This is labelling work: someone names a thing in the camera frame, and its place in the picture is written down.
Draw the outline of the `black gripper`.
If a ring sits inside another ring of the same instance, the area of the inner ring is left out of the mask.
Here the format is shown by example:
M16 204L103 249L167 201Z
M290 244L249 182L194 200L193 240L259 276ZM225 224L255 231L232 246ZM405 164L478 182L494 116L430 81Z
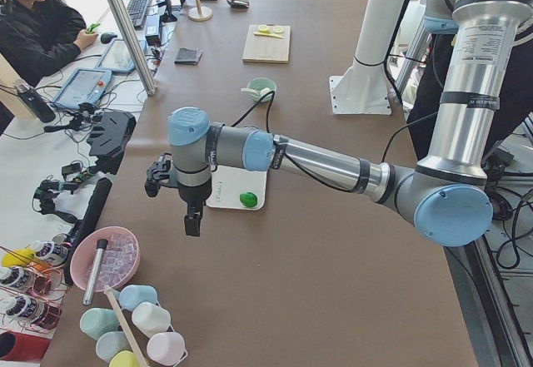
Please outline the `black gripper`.
M212 183L206 181L199 186L178 185L180 198L187 203L187 215L184 216L185 234L199 237L201 234L201 221L203 207L212 193Z

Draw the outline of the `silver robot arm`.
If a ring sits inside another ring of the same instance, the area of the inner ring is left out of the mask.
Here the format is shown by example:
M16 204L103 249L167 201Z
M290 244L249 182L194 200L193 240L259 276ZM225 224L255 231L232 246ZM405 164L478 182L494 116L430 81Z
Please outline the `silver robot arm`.
M185 232L198 236L212 191L212 169L283 169L340 191L369 196L409 221L424 237L463 246L491 226L481 158L517 29L532 0L427 0L426 16L458 28L429 152L415 168L371 163L261 130L212 123L195 107L167 120L171 185L187 203Z

